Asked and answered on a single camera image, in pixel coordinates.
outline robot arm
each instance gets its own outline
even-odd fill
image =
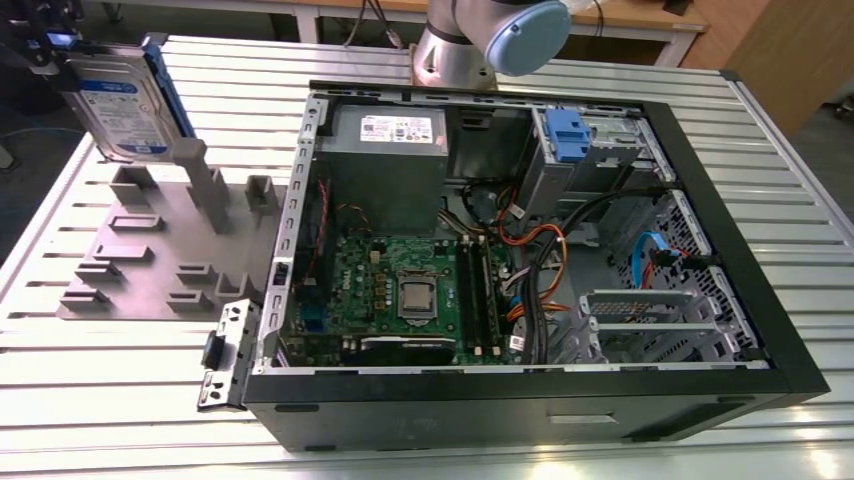
[[[559,0],[431,0],[415,79],[427,86],[493,88],[495,72],[534,72],[569,35],[570,12]]]
[[[8,0],[0,3],[0,63],[29,68],[40,75],[68,77],[71,70],[56,53],[63,37],[76,38],[83,20],[79,0]]]

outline wooden table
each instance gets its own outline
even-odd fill
[[[263,0],[270,4],[280,0]],[[318,19],[320,17],[356,18],[362,0],[296,0],[294,15],[299,25],[302,42],[318,43]],[[430,0],[380,0],[391,21],[424,23]],[[709,23],[695,8],[685,16],[662,10],[661,0],[609,0],[603,2],[603,37],[653,40],[665,43],[655,61],[657,66],[678,67],[691,48],[697,35],[706,31]],[[376,18],[368,8],[366,18]],[[597,7],[573,15],[573,35],[595,35],[599,12]]]

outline expansion card bracket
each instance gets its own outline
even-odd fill
[[[202,356],[204,381],[196,408],[244,411],[243,389],[251,369],[262,309],[250,300],[227,303]]]

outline table leg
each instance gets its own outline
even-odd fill
[[[697,33],[694,32],[673,32],[673,38],[662,49],[658,60],[655,60],[655,66],[678,67],[685,55],[689,53],[695,38]]]
[[[296,28],[299,30],[299,41],[302,43],[319,43],[320,33],[318,21],[320,12],[318,7],[310,5],[294,5],[294,16],[296,17]]]

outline metal work surface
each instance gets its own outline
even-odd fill
[[[408,82],[408,53],[379,49],[172,37],[164,56],[232,184],[287,183],[310,79]],[[211,478],[242,464],[242,478],[278,479],[854,476],[851,226],[747,92],[715,72],[578,62],[499,83],[671,104],[833,392],[671,444],[288,453],[251,414],[195,411],[214,322],[55,316],[115,199],[118,165],[87,136],[0,271],[1,473],[134,468],[122,475],[135,478],[192,466],[172,475]]]

